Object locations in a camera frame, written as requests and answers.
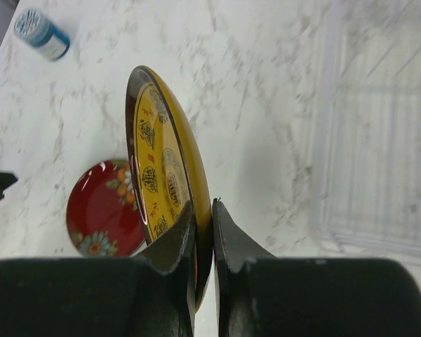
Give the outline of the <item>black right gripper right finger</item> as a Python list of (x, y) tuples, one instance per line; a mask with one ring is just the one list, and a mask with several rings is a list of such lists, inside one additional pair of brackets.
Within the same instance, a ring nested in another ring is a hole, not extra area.
[(384, 258), (279, 258), (213, 202), (221, 336), (421, 336), (421, 292)]

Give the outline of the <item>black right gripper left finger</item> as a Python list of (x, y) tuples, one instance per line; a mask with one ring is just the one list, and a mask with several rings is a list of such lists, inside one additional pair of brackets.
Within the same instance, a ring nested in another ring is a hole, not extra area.
[(191, 204), (132, 258), (0, 260), (0, 336), (192, 336)]

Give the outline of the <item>red floral plate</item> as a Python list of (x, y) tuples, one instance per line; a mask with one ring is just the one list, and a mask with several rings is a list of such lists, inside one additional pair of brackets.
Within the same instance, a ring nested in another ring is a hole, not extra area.
[(77, 180), (67, 202), (66, 225), (82, 256), (129, 257), (137, 253), (145, 238), (128, 161), (102, 161)]

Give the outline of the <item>yellow patterned plate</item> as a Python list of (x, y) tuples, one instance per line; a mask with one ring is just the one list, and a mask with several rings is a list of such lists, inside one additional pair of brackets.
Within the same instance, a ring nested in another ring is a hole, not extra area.
[(126, 89), (126, 144), (145, 240), (169, 230), (186, 203), (195, 232), (195, 307), (201, 306), (211, 269), (212, 211), (203, 162), (186, 114), (166, 82), (137, 66)]

